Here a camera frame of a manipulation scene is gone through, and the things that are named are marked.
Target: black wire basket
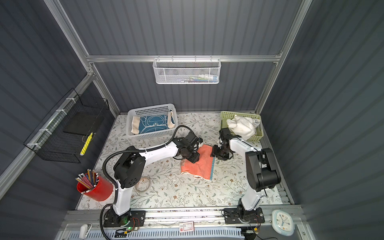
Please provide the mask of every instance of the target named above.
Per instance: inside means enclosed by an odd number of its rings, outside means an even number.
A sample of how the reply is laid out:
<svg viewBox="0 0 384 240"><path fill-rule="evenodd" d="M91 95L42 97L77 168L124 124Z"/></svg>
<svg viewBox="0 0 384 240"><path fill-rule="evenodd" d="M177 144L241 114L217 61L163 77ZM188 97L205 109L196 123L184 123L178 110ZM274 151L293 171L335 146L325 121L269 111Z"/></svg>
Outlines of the black wire basket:
<svg viewBox="0 0 384 240"><path fill-rule="evenodd" d="M56 117L44 129L40 129L40 123L24 145L43 160L80 163L108 114L109 105L104 98L78 94L66 101L63 109L56 110Z"/></svg>

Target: zip tie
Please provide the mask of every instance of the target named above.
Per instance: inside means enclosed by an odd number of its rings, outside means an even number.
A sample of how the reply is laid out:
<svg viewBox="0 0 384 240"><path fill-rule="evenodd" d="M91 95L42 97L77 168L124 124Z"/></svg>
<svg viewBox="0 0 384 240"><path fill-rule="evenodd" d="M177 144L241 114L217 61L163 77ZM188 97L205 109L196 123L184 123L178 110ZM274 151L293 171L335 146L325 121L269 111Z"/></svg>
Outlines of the zip tie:
<svg viewBox="0 0 384 240"><path fill-rule="evenodd" d="M49 131L48 128L46 128L46 129L39 129L39 131L47 131L49 133L49 135L52 135L51 131Z"/></svg>
<svg viewBox="0 0 384 240"><path fill-rule="evenodd" d="M38 144L38 143L27 143L27 145L28 145L28 146L29 146L29 145L32 145L32 146L40 147L40 144Z"/></svg>
<svg viewBox="0 0 384 240"><path fill-rule="evenodd" d="M63 112L65 115L67 115L67 113L65 112L64 109L58 109L58 110L56 110L56 111L61 111L61 112Z"/></svg>
<svg viewBox="0 0 384 240"><path fill-rule="evenodd" d="M70 99L70 100L73 100L74 103L76 103L75 99L74 98L66 98L66 99Z"/></svg>

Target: white plastic basket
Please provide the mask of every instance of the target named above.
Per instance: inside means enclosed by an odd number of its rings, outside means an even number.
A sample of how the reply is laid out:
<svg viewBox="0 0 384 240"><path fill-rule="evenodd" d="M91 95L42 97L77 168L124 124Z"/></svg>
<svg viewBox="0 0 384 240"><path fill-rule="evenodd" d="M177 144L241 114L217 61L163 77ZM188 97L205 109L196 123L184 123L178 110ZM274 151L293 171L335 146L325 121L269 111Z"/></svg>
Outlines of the white plastic basket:
<svg viewBox="0 0 384 240"><path fill-rule="evenodd" d="M175 127L171 129L165 129L155 132L148 132L148 133L142 133L142 134L133 134L132 131L132 120L133 116L152 116L152 115L160 115L160 114L168 114L169 110L173 111L173 119L175 121ZM144 138L151 138L151 137L157 137L167 134L173 134L173 131L175 131L176 127L179 124L177 123L177 114L175 106L171 103L168 104L162 104L162 105L156 105L156 106L150 106L150 107L144 107L144 108L135 108L131 109L128 112L127 115L127 137L133 138L136 140L144 139Z"/></svg>
<svg viewBox="0 0 384 240"><path fill-rule="evenodd" d="M153 61L158 84L218 84L221 62L165 62Z"/></svg>

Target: white plug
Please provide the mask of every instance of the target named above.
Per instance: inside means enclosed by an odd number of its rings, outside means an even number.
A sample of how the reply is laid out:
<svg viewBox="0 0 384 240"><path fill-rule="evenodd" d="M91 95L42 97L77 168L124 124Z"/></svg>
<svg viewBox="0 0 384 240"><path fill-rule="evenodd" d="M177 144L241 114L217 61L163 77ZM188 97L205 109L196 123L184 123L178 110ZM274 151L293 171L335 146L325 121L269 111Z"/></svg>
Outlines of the white plug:
<svg viewBox="0 0 384 240"><path fill-rule="evenodd" d="M89 231L91 230L92 224L83 224L80 227L80 233L79 233L79 238L80 239L86 239L88 236Z"/></svg>

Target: blue towel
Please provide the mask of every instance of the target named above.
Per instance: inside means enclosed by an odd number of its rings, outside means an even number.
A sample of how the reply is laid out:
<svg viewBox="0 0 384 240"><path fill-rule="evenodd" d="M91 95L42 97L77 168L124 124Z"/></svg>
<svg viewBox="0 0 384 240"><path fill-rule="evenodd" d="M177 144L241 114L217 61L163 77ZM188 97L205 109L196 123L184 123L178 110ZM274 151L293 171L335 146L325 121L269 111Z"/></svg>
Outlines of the blue towel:
<svg viewBox="0 0 384 240"><path fill-rule="evenodd" d="M132 120L132 133L142 134L147 132L155 132L175 127L173 119L173 111L169 110L168 114L153 116L134 116Z"/></svg>

